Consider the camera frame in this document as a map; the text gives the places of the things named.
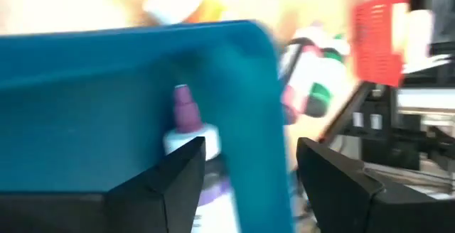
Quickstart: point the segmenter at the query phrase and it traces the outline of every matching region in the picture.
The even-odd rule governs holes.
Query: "purple label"
[[[211,188],[203,190],[199,196],[198,206],[207,205],[213,202],[215,199],[228,193],[230,189],[231,189],[230,181],[229,179],[226,179],[221,181],[219,184],[214,185]]]

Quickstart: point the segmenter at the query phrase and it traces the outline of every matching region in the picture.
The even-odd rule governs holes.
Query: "white bottle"
[[[200,120],[187,85],[175,89],[176,129],[164,136],[166,154],[198,136],[205,137],[205,175],[191,233],[238,233],[234,191],[220,154],[218,129]]]

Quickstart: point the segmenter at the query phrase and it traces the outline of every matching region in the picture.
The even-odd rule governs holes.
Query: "blue plastic bin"
[[[0,191],[106,191],[155,164],[186,83],[243,233],[290,233],[277,55],[248,21],[0,38]]]

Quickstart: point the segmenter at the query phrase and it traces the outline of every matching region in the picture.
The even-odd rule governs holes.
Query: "red plastic basket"
[[[353,10],[353,58],[356,75],[364,81],[399,87],[402,54],[392,51],[392,5],[410,0],[371,0]]]

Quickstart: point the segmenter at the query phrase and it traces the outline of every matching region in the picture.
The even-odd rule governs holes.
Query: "teal container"
[[[0,191],[103,192],[159,161],[186,83],[243,233],[291,233],[277,54],[248,21],[0,37]]]

